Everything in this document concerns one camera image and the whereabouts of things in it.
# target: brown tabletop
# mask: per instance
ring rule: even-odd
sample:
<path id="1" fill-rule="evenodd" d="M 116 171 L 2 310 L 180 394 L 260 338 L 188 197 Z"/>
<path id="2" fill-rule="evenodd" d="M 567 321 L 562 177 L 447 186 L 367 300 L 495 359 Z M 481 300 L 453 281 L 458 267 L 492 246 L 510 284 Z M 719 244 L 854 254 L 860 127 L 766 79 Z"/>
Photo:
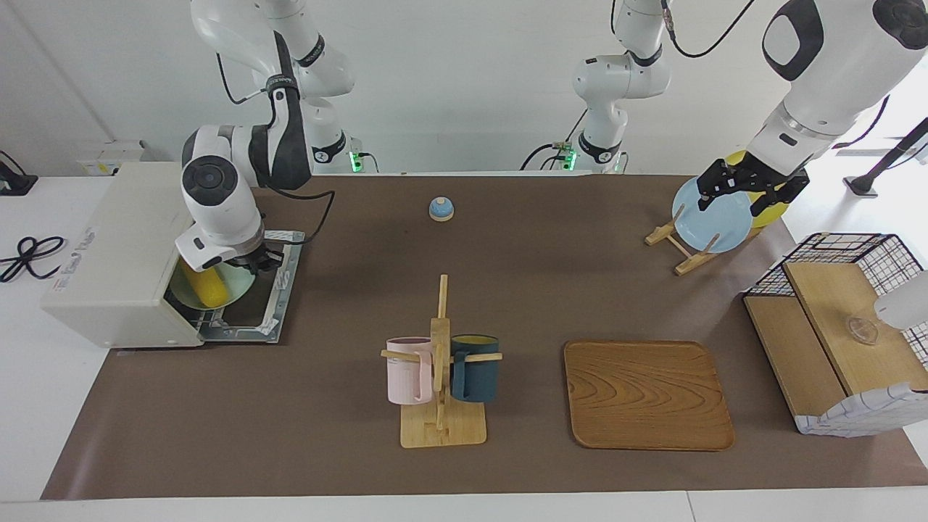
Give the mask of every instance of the brown tabletop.
<path id="1" fill-rule="evenodd" d="M 684 278 L 668 220 L 682 177 L 319 178 L 337 189 L 303 254 L 276 346 L 112 351 L 43 499 L 777 489 L 928 484 L 901 430 L 802 436 L 738 292 L 792 246 L 782 224 Z M 455 203 L 450 222 L 429 201 Z M 262 194 L 270 228 L 321 204 Z M 454 333 L 506 354 L 482 446 L 403 450 L 384 341 L 428 334 L 450 275 Z M 736 431 L 720 453 L 586 450 L 561 349 L 691 340 L 713 354 Z"/>

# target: pink mug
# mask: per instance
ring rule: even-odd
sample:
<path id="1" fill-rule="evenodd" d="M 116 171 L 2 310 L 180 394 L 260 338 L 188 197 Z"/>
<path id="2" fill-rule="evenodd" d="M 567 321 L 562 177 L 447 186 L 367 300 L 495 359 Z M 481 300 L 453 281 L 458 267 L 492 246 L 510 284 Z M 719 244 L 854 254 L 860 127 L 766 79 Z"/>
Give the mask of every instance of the pink mug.
<path id="1" fill-rule="evenodd" d="M 432 393 L 432 339 L 397 337 L 387 341 L 392 352 L 416 354 L 419 362 L 387 359 L 387 399 L 393 404 L 425 404 Z"/>

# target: mug handle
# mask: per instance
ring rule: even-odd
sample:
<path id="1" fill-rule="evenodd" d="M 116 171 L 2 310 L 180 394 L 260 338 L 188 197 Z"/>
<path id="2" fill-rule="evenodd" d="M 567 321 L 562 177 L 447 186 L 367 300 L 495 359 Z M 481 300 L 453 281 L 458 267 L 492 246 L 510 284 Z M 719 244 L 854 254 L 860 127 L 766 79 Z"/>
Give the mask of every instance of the mug handle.
<path id="1" fill-rule="evenodd" d="M 419 356 L 419 392 L 416 401 L 422 400 L 432 391 L 432 354 L 426 351 L 417 351 Z"/>
<path id="2" fill-rule="evenodd" d="M 467 398 L 464 395 L 464 374 L 466 373 L 465 365 L 467 364 L 464 359 L 470 355 L 470 352 L 466 350 L 458 350 L 455 352 L 455 378 L 451 381 L 451 395 L 457 396 L 460 398 Z"/>

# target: light blue plate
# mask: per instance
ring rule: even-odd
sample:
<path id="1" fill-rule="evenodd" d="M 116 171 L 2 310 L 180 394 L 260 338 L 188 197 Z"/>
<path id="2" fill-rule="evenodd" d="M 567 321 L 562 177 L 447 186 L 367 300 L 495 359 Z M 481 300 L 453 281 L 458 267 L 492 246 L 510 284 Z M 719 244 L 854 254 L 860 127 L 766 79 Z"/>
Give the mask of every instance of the light blue plate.
<path id="1" fill-rule="evenodd" d="M 709 249 L 710 254 L 727 252 L 747 239 L 754 217 L 751 215 L 751 198 L 747 192 L 736 192 L 715 198 L 705 211 L 699 209 L 699 187 L 694 177 L 687 181 L 674 198 L 671 216 L 685 204 L 677 220 L 677 234 L 686 244 L 702 251 L 716 234 L 718 241 Z"/>

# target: wooden tray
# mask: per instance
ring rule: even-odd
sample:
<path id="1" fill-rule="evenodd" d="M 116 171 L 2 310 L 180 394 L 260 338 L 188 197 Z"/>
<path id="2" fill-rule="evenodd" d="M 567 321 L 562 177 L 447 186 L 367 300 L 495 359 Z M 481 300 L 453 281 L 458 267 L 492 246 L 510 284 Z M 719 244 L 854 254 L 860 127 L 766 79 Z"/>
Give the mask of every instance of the wooden tray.
<path id="1" fill-rule="evenodd" d="M 715 365 L 697 343 L 572 341 L 564 366 L 581 446 L 722 451 L 735 442 Z"/>

